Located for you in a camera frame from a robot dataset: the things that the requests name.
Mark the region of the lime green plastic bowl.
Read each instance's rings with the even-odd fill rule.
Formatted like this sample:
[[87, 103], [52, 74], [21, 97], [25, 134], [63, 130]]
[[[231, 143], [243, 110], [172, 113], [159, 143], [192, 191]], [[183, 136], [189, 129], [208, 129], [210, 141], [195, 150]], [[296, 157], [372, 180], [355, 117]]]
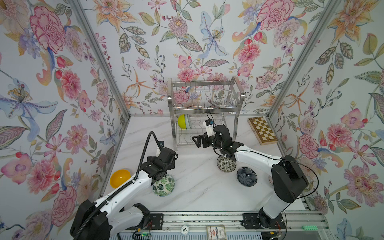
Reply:
[[186, 117], [185, 117], [185, 115], [180, 115], [180, 116], [178, 116], [178, 126], [179, 126], [182, 130], [187, 129], [187, 124], [186, 124]]

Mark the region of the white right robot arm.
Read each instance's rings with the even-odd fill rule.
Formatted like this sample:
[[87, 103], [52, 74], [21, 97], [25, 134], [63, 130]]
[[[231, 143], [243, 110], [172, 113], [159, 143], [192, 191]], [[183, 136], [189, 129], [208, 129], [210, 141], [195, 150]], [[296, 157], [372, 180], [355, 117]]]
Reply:
[[270, 229], [272, 224], [279, 223], [286, 210], [303, 191], [309, 186], [301, 166], [290, 155], [276, 157], [253, 150], [243, 143], [232, 139], [225, 125], [206, 127], [202, 135], [192, 137], [195, 145], [200, 148], [212, 147], [219, 150], [221, 155], [235, 162], [248, 164], [263, 171], [272, 178], [274, 193], [266, 204], [261, 207], [256, 216], [250, 217], [249, 223], [255, 223], [257, 228]]

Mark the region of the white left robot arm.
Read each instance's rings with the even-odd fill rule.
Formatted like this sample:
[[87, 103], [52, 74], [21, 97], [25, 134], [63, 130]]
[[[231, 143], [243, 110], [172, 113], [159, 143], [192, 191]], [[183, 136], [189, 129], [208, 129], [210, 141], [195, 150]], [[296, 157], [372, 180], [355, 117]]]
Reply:
[[142, 204], [135, 204], [129, 209], [125, 206], [140, 192], [150, 188], [155, 182], [175, 168], [178, 154], [156, 141], [156, 156], [146, 157], [146, 150], [151, 138], [149, 132], [133, 177], [125, 181], [110, 194], [91, 202], [84, 201], [78, 208], [70, 229], [75, 240], [108, 240], [110, 237], [129, 228], [139, 230], [150, 222], [150, 211]]

